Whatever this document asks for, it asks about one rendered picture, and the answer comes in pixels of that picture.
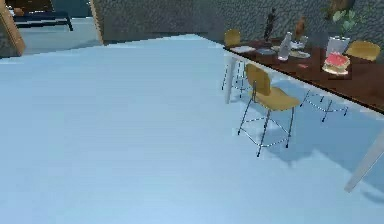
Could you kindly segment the pale round plate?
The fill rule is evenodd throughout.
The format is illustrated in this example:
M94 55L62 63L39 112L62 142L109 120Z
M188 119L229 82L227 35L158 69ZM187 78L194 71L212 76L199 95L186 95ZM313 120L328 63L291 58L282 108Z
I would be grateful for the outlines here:
M311 56L307 52L294 51L294 50L290 51L289 55L292 56L292 57L301 58L301 59L306 59L306 58L309 58Z

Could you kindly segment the dark low bench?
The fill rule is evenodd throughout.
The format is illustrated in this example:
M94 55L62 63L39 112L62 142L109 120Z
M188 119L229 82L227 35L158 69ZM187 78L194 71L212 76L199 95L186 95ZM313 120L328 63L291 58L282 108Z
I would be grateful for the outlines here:
M13 20L18 28L67 25L70 31L73 30L69 14L64 11L30 12L23 16L14 15Z

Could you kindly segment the black figure sculpture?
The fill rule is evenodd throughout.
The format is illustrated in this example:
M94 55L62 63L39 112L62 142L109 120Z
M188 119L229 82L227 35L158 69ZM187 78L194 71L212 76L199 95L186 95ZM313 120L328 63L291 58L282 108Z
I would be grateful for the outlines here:
M269 38L270 38L271 32L273 30L275 21L276 21L276 9L273 8L271 10L271 12L268 14L268 18L266 21L266 27L265 27L265 31L264 31L264 41L265 42L269 41Z

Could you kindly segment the brown sculpture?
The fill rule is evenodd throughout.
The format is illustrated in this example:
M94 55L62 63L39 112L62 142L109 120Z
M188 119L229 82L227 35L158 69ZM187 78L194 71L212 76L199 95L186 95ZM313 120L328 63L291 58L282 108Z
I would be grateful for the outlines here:
M297 24L296 24L296 27L295 27L295 39L297 41L300 40L300 38L302 37L302 35L304 34L304 31L305 31L305 17L302 16Z

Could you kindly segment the pink and cream cake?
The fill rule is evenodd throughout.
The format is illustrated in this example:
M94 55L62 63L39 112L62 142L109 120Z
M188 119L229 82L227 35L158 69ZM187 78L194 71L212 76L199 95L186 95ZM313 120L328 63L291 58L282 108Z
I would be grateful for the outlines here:
M340 53L333 52L328 55L324 61L322 69L334 75L346 75L347 68L350 65L350 59Z

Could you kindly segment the dark brown dining table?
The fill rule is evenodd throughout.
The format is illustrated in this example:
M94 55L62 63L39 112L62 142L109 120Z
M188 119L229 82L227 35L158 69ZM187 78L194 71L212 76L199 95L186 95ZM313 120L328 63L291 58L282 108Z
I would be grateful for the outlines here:
M245 59L272 70L278 71L294 80L336 95L347 102L359 106L361 112L371 113L384 122L384 64L350 57L348 74L341 77L322 70L326 59L326 50L320 47L306 47L305 52L311 56L306 59L292 58L281 62L275 55L261 55L256 51L235 53L230 48L250 46L257 49L271 47L278 43L274 38L271 43L261 40L240 43L224 49L239 59Z

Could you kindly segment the white plate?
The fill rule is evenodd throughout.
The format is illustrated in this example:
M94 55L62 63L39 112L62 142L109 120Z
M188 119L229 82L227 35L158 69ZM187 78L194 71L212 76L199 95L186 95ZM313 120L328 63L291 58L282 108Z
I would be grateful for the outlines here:
M246 52L256 51L255 48L250 46L238 46L238 47L230 48L230 50L235 53L246 53Z

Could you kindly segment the white bowl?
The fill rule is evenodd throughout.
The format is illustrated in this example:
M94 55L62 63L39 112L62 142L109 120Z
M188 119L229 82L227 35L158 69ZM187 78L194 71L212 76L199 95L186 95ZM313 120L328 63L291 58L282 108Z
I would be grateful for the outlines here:
M299 40L294 40L291 42L291 48L293 50L303 49L308 41L307 36L302 36Z

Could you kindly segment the yellow chair with metal legs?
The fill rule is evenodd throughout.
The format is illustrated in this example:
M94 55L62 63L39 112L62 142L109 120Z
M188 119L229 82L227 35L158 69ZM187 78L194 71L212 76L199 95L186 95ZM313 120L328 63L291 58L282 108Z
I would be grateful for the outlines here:
M238 29L229 29L224 33L224 45L226 47L237 45L240 43L241 40L241 34ZM228 60L225 60L225 71L224 71L224 77L221 85L221 89L224 89L226 86L226 81L228 79L229 74L229 65L230 63ZM237 89L239 91L239 97L242 97L242 94L247 90L247 87L245 86L245 63L243 61L236 60L235 61L235 68L236 68L236 76L235 76L235 83L232 85L234 89Z
M248 84L251 87L251 90L249 92L250 99L243 113L243 117L239 125L237 134L240 134L241 132L243 132L258 147L258 150L256 153L257 157L260 156L263 148L268 148L276 144L285 143L285 147L288 148L290 139L292 136L292 126L293 126L293 121L295 116L295 109L300 104L300 101L297 98L288 95L282 89L272 86L271 79L268 73L263 69L257 67L256 65L246 64L244 70L245 70L246 78L248 80ZM262 107L264 107L267 110L266 115L264 117L247 120L246 116L250 108L250 105L252 103L259 104ZM291 112L288 128L283 127L277 121L271 118L271 114L273 112L284 112L284 111ZM263 131L262 131L260 141L256 142L255 139L244 128L244 124L259 121L259 120L264 121ZM266 144L264 140L265 140L267 128L270 122L273 122L283 132L285 132L286 137L281 140L278 140L277 142Z
M356 40L349 45L348 49L346 50L346 54L344 56L347 56L349 59L350 59L350 56L353 56L359 59L375 61L379 56L380 51L381 51L381 48L377 44L374 44L368 41ZM332 109L331 108L333 104L332 100L328 101L328 104L325 108L322 108L319 105L316 105L310 100L310 98L317 95L318 95L317 93L314 93L311 90L308 90L300 106L303 106L305 103L308 103L314 108L322 111L324 113L322 117L322 122L324 122L325 119L327 118L327 115L332 112L342 111L344 115L347 114L348 112L347 106L344 106L343 108ZM318 96L320 97L319 102L322 103L324 100L324 97L321 95L318 95Z

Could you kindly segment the green house plant white pot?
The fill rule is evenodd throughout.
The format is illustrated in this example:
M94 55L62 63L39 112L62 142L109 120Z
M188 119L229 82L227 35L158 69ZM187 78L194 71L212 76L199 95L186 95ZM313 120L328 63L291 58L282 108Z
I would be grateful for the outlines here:
M327 43L326 55L331 53L342 54L350 38L346 36L360 20L353 9L356 0L328 0L327 5L322 8L325 13L325 19L330 20L337 26L337 33L330 36Z

